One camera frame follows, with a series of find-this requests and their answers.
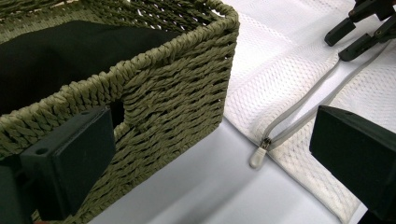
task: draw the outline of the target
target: white fabric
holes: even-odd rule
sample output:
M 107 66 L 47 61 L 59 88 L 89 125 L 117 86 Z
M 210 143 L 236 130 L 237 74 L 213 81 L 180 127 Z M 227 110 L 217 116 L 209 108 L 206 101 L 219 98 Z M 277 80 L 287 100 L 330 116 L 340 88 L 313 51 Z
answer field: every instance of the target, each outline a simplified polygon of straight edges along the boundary
M 358 73 L 336 95 L 331 106 L 354 112 L 396 133 L 396 43 Z M 309 152 L 314 126 L 310 120 L 282 146 L 271 151 L 274 160 L 329 209 L 348 223 L 359 200 L 339 183 Z
M 297 103 L 338 61 L 338 50 L 378 27 L 365 21 L 330 48 L 324 36 L 353 1 L 236 1 L 241 22 L 225 106 L 225 116 L 259 144 L 265 128 Z
M 330 48 L 323 38 L 347 16 L 354 5 L 352 0 L 224 2 L 235 7 L 241 22 L 225 117 L 257 145 L 268 125 L 334 67 L 340 49 L 380 25 L 377 18 L 368 18 Z M 348 223 L 359 201 L 310 155 L 307 146 L 312 127 L 313 120 L 270 155 L 343 223 Z

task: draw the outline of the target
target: white table surface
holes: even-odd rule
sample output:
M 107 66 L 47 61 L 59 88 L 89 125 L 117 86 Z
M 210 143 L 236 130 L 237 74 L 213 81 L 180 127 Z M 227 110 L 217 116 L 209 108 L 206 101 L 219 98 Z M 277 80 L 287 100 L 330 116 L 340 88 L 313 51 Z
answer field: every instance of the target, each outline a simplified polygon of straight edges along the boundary
M 340 223 L 268 157 L 252 170 L 256 147 L 226 119 L 208 137 L 112 204 L 101 223 Z M 350 223 L 357 223 L 361 206 Z

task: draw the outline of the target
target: woven rope texture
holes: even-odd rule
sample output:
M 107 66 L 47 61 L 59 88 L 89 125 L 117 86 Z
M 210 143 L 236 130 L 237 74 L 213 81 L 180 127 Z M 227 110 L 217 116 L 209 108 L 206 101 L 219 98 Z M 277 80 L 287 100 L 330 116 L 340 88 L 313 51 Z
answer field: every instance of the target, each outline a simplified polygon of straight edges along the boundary
M 117 154 L 79 212 L 65 222 L 86 223 L 216 129 L 239 23 L 236 12 L 218 0 L 2 1 L 0 43 L 73 20 L 182 33 L 0 117 L 1 159 L 21 153 L 81 111 L 123 101 Z

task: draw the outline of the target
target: zipper slider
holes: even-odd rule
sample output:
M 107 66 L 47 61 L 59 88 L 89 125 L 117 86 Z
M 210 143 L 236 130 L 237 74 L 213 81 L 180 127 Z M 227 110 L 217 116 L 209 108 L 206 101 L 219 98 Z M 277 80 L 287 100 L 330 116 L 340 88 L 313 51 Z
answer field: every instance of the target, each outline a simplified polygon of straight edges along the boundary
M 259 169 L 262 167 L 262 161 L 264 160 L 265 154 L 268 152 L 268 147 L 271 144 L 271 138 L 266 137 L 262 141 L 262 145 L 257 148 L 256 152 L 250 158 L 250 166 L 253 169 Z

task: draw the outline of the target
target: black fabric liner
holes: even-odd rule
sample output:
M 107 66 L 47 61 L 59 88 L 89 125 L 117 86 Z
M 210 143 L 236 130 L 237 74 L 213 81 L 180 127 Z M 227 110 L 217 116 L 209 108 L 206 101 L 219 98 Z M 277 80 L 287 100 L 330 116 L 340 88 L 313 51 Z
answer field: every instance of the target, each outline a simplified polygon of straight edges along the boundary
M 87 79 L 178 36 L 149 28 L 70 21 L 0 45 L 0 115 L 40 101 L 62 85 Z M 122 102 L 111 105 L 114 125 Z

